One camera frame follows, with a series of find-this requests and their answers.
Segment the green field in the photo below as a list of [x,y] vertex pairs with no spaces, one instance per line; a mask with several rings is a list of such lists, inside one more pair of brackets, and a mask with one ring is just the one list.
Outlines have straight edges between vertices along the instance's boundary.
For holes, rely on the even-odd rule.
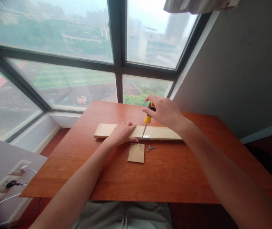
[[115,74],[83,68],[45,65],[32,80],[39,90],[115,83]]

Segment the screwdriver shaft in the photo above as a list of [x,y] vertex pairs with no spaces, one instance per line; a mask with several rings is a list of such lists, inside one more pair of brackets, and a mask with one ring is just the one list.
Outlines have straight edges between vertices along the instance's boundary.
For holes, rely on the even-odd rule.
[[142,133],[141,138],[143,138],[143,135],[145,134],[145,131],[146,131],[146,126],[145,126],[145,129],[143,130],[143,133]]

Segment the metal hinge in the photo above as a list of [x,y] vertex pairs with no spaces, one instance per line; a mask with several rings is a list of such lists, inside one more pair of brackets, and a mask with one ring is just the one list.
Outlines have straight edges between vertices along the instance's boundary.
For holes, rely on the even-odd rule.
[[151,138],[150,135],[143,135],[141,136],[142,139],[149,140]]

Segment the window glass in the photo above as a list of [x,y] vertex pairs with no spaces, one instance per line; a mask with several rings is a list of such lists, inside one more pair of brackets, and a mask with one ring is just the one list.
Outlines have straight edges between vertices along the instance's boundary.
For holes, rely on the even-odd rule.
[[0,140],[10,138],[40,113],[34,102],[0,74]]
[[154,94],[167,97],[173,81],[157,80],[140,76],[122,75],[123,103],[137,106],[148,106],[145,98]]
[[170,14],[165,0],[128,0],[126,60],[176,69],[198,15]]
[[113,63],[106,0],[0,0],[0,45]]
[[9,59],[54,109],[84,111],[93,100],[117,102],[115,74]]

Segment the orange table surface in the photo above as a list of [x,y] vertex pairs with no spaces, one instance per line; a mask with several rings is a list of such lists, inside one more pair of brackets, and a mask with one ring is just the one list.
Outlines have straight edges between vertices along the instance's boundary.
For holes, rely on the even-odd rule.
[[[93,101],[21,197],[53,197],[102,143],[103,139],[93,137],[99,123],[131,121],[144,125],[146,114],[141,108]],[[272,198],[272,176],[217,116],[182,114]],[[162,126],[154,119],[150,125]],[[129,142],[118,146],[106,161],[91,199],[219,203],[192,151],[183,141],[140,140],[139,143],[145,144],[145,162],[127,161]],[[148,152],[149,144],[156,149]]]

